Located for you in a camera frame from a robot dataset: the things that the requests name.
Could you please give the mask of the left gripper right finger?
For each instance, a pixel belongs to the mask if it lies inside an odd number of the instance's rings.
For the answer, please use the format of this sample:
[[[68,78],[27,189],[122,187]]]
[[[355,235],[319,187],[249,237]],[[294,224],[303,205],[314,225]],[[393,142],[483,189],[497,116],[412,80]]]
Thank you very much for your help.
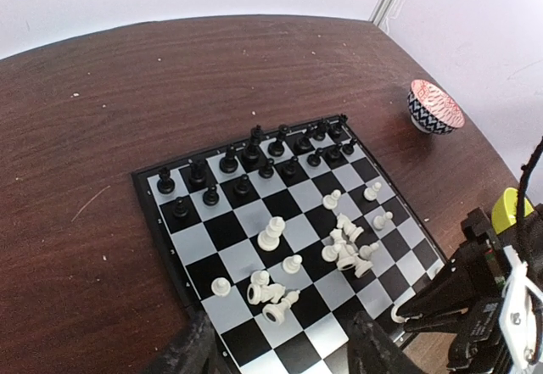
[[[349,373],[419,373],[415,365],[365,310],[348,325],[347,361]]]

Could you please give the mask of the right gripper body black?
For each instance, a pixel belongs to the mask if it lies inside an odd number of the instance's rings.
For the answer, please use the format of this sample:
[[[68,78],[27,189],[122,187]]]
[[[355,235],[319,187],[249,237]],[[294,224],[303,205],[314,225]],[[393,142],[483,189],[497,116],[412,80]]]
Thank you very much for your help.
[[[527,277],[542,291],[542,208],[536,207],[515,226],[496,234],[490,219],[480,210],[462,222],[465,243],[448,263],[459,260],[471,278],[471,302],[467,319],[453,341],[448,370],[458,373],[507,373],[513,368],[499,316],[502,289],[511,272],[504,248],[513,246],[528,264]]]

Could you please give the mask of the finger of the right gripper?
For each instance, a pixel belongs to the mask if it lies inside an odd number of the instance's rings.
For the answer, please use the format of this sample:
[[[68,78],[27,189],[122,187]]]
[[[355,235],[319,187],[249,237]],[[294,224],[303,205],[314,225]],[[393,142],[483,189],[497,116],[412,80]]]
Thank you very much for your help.
[[[460,308],[459,310],[441,310],[431,313],[406,313],[402,308],[399,308],[398,316],[406,320],[403,324],[405,332],[458,334],[461,325],[467,319],[468,311],[469,308]]]
[[[468,268],[457,260],[455,263],[447,263],[420,293],[399,308],[406,313],[431,313],[459,310],[468,306],[470,302],[471,278]]]

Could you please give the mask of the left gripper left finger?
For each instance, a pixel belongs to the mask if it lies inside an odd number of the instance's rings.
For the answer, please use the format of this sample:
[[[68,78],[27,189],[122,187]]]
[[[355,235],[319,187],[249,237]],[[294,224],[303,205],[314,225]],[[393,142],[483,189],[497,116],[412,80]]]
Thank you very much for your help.
[[[196,313],[144,369],[144,373],[218,373],[216,331],[208,315]]]

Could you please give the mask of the black white chessboard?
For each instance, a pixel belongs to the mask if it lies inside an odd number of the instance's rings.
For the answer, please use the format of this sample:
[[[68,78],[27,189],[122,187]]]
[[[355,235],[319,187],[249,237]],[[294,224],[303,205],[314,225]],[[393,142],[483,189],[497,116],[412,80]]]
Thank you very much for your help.
[[[345,115],[262,134],[260,155],[243,140],[185,154],[132,175],[138,201],[189,315],[204,311],[216,331],[222,373],[345,373],[347,327],[359,310],[393,339],[398,304],[420,292],[444,255],[389,176],[349,128]],[[157,189],[167,167],[175,190]],[[188,215],[172,214],[183,197]],[[321,257],[337,216],[378,242],[361,278]],[[286,224],[267,252],[257,237],[272,217]],[[231,283],[217,297],[217,277]]]

